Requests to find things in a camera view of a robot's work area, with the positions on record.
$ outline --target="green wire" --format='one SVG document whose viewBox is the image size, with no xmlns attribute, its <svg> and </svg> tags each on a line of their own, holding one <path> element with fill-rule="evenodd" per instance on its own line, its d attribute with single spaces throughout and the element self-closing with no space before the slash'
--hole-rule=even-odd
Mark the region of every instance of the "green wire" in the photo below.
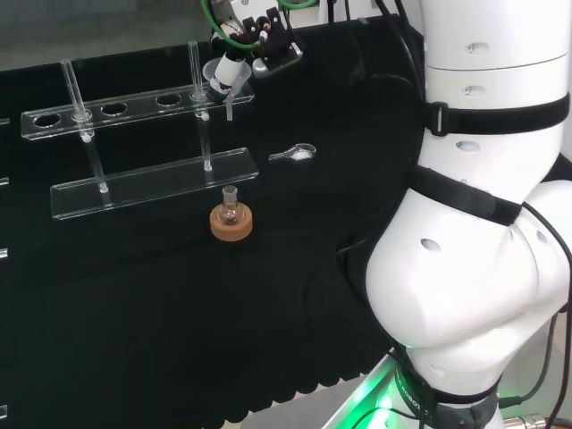
<svg viewBox="0 0 572 429">
<path fill-rule="evenodd" d="M 306 9 L 315 4 L 315 0 L 306 0 L 303 3 L 288 3 L 286 0 L 278 0 L 278 4 L 287 9 Z"/>
<path fill-rule="evenodd" d="M 223 38 L 227 43 L 233 45 L 234 47 L 237 47 L 238 49 L 246 49 L 248 51 L 251 51 L 253 49 L 257 49 L 260 46 L 260 42 L 256 42 L 255 44 L 252 45 L 244 45 L 229 38 L 226 35 L 226 33 L 218 26 L 218 24 L 215 21 L 215 18 L 213 18 L 210 11 L 208 10 L 208 5 L 206 4 L 207 1 L 210 0 L 200 0 L 201 5 L 203 6 L 203 12 L 205 12 L 206 18 L 213 27 L 214 31 L 216 31 L 221 36 L 221 38 Z"/>
</svg>

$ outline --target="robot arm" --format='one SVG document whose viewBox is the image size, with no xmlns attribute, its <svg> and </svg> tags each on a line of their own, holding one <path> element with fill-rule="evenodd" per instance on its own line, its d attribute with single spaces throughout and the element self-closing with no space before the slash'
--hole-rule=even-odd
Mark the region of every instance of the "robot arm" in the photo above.
<svg viewBox="0 0 572 429">
<path fill-rule="evenodd" d="M 449 196 L 409 189 L 371 255 L 367 295 L 437 397 L 474 409 L 493 398 L 509 361 L 568 300 L 562 246 L 520 207 L 529 203 L 572 245 L 572 183 L 539 185 L 558 156 L 566 115 L 533 130 L 503 121 L 531 109 L 536 119 L 557 103 L 568 109 L 571 8 L 569 0 L 421 5 L 426 100 L 437 114 L 418 167 L 457 183 L 461 199 L 488 195 L 519 214 L 503 224 L 476 215 L 478 207 L 448 204 Z M 448 118 L 452 112 L 465 122 Z M 396 386 L 393 404 L 418 414 L 399 377 Z M 475 425 L 504 427 L 498 410 L 478 411 L 486 417 Z"/>
<path fill-rule="evenodd" d="M 202 0 L 205 13 L 215 17 L 211 0 Z M 284 27 L 278 12 L 276 0 L 225 0 L 221 15 L 232 17 L 224 26 L 230 34 L 219 28 L 217 37 L 230 39 L 231 48 L 219 62 L 210 81 L 210 88 L 216 97 L 226 97 L 240 75 L 242 64 L 247 56 L 254 58 L 252 70 L 255 77 L 263 79 L 282 70 L 302 57 L 302 48 L 288 27 Z"/>
</svg>

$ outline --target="acrylic test tube rack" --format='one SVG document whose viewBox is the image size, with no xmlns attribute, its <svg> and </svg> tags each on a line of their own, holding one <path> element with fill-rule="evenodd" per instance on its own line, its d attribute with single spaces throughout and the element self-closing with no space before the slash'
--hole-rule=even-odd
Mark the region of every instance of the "acrylic test tube rack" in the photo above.
<svg viewBox="0 0 572 429">
<path fill-rule="evenodd" d="M 81 98 L 72 62 L 62 61 L 63 75 L 72 104 L 24 112 L 21 115 L 21 135 L 25 139 L 48 139 L 79 133 L 88 153 L 94 177 L 52 186 L 54 219 L 69 219 L 117 207 L 132 206 L 253 179 L 258 175 L 258 169 L 247 148 L 211 155 L 208 137 L 210 109 L 225 107 L 227 119 L 231 121 L 233 106 L 253 99 L 254 94 L 247 83 L 252 72 L 250 67 L 243 64 L 242 73 L 232 87 L 230 95 L 220 104 L 206 91 L 208 83 L 202 80 L 197 42 L 189 43 L 189 58 L 192 85 L 87 103 Z M 202 74 L 206 80 L 213 77 L 218 62 L 217 59 L 205 65 Z M 95 130 L 189 113 L 194 114 L 198 123 L 202 156 L 105 175 L 97 152 Z"/>
</svg>

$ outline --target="hole in rack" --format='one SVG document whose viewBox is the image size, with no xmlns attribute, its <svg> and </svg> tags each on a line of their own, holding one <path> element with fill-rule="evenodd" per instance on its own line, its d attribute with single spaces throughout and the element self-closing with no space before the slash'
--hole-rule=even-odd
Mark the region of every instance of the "hole in rack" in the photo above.
<svg viewBox="0 0 572 429">
<path fill-rule="evenodd" d="M 179 94 L 167 94 L 166 96 L 157 97 L 155 101 L 163 107 L 172 107 L 181 102 L 181 96 Z"/>
<path fill-rule="evenodd" d="M 119 116 L 127 110 L 125 103 L 111 103 L 101 108 L 101 113 L 107 116 Z"/>
<path fill-rule="evenodd" d="M 59 121 L 62 120 L 62 117 L 59 114 L 45 114 L 43 116 L 39 116 L 34 120 L 34 125 L 39 128 L 50 128 L 56 125 Z"/>
<path fill-rule="evenodd" d="M 421 239 L 421 245 L 431 252 L 441 252 L 441 246 L 437 241 Z"/>
</svg>

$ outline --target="black tablecloth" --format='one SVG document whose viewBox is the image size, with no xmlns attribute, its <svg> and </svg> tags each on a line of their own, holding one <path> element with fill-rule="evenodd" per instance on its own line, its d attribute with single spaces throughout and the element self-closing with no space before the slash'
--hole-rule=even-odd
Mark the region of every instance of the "black tablecloth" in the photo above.
<svg viewBox="0 0 572 429">
<path fill-rule="evenodd" d="M 89 177 L 87 156 L 77 136 L 21 139 L 19 116 L 69 103 L 59 65 L 0 74 L 0 425 L 218 428 L 377 363 L 387 341 L 334 253 L 400 199 L 423 129 L 383 21 L 351 27 L 357 44 L 347 23 L 300 31 L 299 67 L 252 80 L 234 122 L 212 114 L 213 151 L 248 147 L 260 170 L 238 185 L 255 218 L 240 245 L 209 231 L 220 189 L 53 220 L 49 187 Z M 177 46 L 84 60 L 77 75 L 99 99 L 188 84 L 189 62 Z M 267 162 L 299 142 L 315 160 Z M 107 173 L 199 154 L 187 115 L 99 130 L 97 146 Z M 348 263 L 358 288 L 366 253 Z"/>
</svg>

